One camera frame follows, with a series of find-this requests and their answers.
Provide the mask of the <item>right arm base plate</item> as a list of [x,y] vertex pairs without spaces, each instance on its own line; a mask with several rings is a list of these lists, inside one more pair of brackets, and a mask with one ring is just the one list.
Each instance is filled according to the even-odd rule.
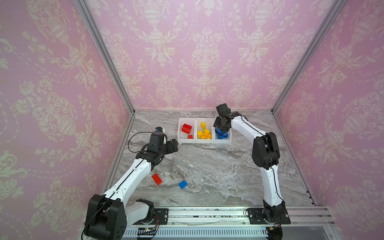
[[248,208],[245,215],[251,225],[290,225],[291,219],[287,211],[273,216],[272,211],[263,208]]

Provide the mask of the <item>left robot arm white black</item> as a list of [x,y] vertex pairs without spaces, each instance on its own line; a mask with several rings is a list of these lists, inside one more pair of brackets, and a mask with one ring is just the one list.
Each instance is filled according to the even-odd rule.
[[149,143],[135,152],[133,164],[126,173],[102,195],[91,197],[81,237],[120,240],[126,228],[137,222],[154,224],[152,231],[155,233],[159,219],[155,216],[154,203],[144,199],[138,199],[132,205],[127,203],[141,181],[164,157],[178,150],[178,141],[168,139],[161,127],[156,128]]

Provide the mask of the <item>left white plastic bin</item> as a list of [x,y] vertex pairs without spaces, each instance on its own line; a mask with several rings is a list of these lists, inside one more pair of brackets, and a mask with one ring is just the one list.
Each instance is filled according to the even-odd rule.
[[[193,127],[191,135],[193,135],[193,139],[188,139],[188,135],[182,132],[183,124],[188,124]],[[196,143],[197,140],[197,121],[196,118],[179,118],[179,126],[178,126],[178,142],[180,144],[192,144]]]

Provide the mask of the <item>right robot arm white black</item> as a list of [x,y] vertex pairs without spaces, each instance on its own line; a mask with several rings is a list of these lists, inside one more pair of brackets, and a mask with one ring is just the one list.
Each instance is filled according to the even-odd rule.
[[278,179],[280,150],[276,135],[257,128],[238,112],[232,113],[230,109],[217,110],[217,112],[219,116],[215,120],[215,128],[223,133],[234,129],[253,144],[252,159],[262,175],[265,208],[283,208],[285,201],[282,198]]

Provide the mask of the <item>aluminium corner post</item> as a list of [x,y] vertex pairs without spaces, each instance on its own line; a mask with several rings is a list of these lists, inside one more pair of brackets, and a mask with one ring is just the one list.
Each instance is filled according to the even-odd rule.
[[288,97],[290,91],[293,89],[295,82],[299,79],[299,76],[305,69],[306,65],[311,60],[313,54],[316,52],[317,48],[322,43],[322,40],[326,36],[328,30],[330,29],[333,22],[336,20],[337,16],[339,15],[340,11],[344,7],[346,0],[336,0],[333,1],[329,11],[325,15],[324,19],[322,20],[319,28],[314,34],[313,39],[311,40],[310,44],[306,48],[304,54],[302,55],[301,59],[297,63],[291,77],[289,78],[287,84],[285,85],[284,89],[282,90],[280,96],[278,97],[274,107],[271,109],[271,113],[273,116],[276,116],[280,108],[282,107],[284,101]]
[[128,95],[128,92],[119,76],[119,73],[113,63],[113,60],[112,60],[112,57],[107,49],[107,46],[106,44],[104,43],[104,40],[102,38],[102,34],[99,30],[99,28],[97,27],[97,24],[89,10],[89,7],[86,3],[86,1],[83,1],[83,0],[74,0],[76,6],[78,7],[79,9],[79,12],[81,14],[81,16],[83,17],[86,25],[87,25],[87,28],[95,42],[95,45],[96,45],[96,48],[98,49],[98,51],[100,52],[105,64],[106,64],[106,68],[108,69],[108,71],[110,72],[111,74],[111,77],[123,99],[123,102],[125,103],[130,115],[134,115],[135,114],[135,109],[133,107],[133,104],[129,98],[129,95]]

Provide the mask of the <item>aluminium corner post left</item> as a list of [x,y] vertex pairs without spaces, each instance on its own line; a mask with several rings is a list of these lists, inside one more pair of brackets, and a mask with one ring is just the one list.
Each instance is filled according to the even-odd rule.
[[105,64],[106,64],[106,68],[108,69],[108,71],[110,72],[111,74],[111,77],[123,99],[123,102],[125,103],[130,115],[134,115],[135,114],[135,109],[133,107],[133,104],[129,98],[129,95],[128,95],[128,92],[119,76],[119,73],[113,63],[113,60],[112,60],[112,57],[107,49],[107,46],[106,44],[104,43],[104,40],[102,38],[102,34],[99,30],[99,28],[97,27],[97,24],[89,10],[89,7],[86,3],[86,1],[83,1],[83,0],[74,0],[76,6],[78,7],[79,9],[79,12],[81,14],[81,16],[83,17],[86,25],[87,25],[87,28],[95,42],[95,45],[96,45],[96,48],[98,49],[98,51],[100,52]]

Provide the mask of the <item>white plastic bin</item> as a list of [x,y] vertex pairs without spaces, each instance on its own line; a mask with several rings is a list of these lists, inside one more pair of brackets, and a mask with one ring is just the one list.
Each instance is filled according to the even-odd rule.
[[[183,124],[188,124],[193,127],[191,135],[193,135],[193,139],[188,139],[188,135],[182,132]],[[197,140],[197,121],[196,118],[179,118],[179,126],[178,126],[178,142],[180,144],[192,144],[196,143]]]
[[[197,140],[196,140],[196,143],[198,144],[212,144],[213,143],[213,119],[210,119],[210,118],[196,118],[196,121],[197,121]],[[198,139],[198,131],[203,131],[204,133],[204,130],[201,129],[201,122],[205,122],[207,127],[206,129],[208,129],[212,135],[212,138],[211,139]]]
[[228,138],[218,139],[217,134],[215,133],[215,128],[213,129],[213,143],[214,144],[230,144],[232,142],[232,129],[229,129],[226,133],[229,133]]

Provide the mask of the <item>aluminium front rail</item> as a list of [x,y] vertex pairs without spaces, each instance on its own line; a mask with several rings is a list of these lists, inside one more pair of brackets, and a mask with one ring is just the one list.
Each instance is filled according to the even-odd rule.
[[138,236],[138,228],[127,227],[120,240],[340,240],[326,207],[289,206],[290,225],[251,225],[245,215],[248,208],[229,207],[164,207],[169,209],[168,224],[158,225],[155,235]]

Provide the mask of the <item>middle white plastic bin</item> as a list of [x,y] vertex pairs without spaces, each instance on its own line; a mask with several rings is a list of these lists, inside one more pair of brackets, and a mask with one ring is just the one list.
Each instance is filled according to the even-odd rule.
[[[210,119],[210,118],[196,118],[196,121],[197,121],[197,140],[196,140],[196,143],[198,144],[212,144],[213,143],[213,119]],[[212,138],[211,139],[198,139],[198,131],[203,131],[204,133],[204,130],[201,129],[201,122],[205,122],[207,127],[206,129],[208,129],[212,135]]]

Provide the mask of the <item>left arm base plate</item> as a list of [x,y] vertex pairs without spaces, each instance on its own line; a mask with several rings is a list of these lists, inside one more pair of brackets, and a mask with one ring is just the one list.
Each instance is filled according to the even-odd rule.
[[167,225],[168,224],[169,209],[168,208],[155,208],[153,218],[151,220],[140,220],[134,225]]

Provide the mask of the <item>right white plastic bin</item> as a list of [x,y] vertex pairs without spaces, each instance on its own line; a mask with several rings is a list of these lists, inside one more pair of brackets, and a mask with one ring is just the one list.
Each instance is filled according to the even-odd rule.
[[229,133],[228,138],[218,139],[217,134],[215,133],[215,128],[213,129],[213,143],[214,144],[230,144],[232,142],[232,129],[229,129],[226,133]]

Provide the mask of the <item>aluminium corner post right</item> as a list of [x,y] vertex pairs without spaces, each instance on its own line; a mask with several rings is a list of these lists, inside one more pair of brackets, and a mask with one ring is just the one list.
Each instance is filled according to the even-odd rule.
[[333,1],[329,11],[325,15],[324,19],[322,20],[319,28],[314,34],[313,39],[311,40],[310,44],[306,48],[304,54],[302,55],[301,59],[297,63],[291,77],[289,78],[287,84],[285,85],[284,89],[282,90],[280,96],[278,97],[274,107],[271,109],[271,113],[273,116],[276,116],[280,108],[282,107],[284,101],[288,97],[290,91],[293,89],[295,82],[299,79],[299,76],[305,69],[306,65],[311,60],[313,54],[316,52],[317,48],[322,43],[322,40],[326,36],[328,30],[330,29],[333,22],[336,20],[337,16],[339,15],[340,11],[344,7],[346,0],[336,0]]

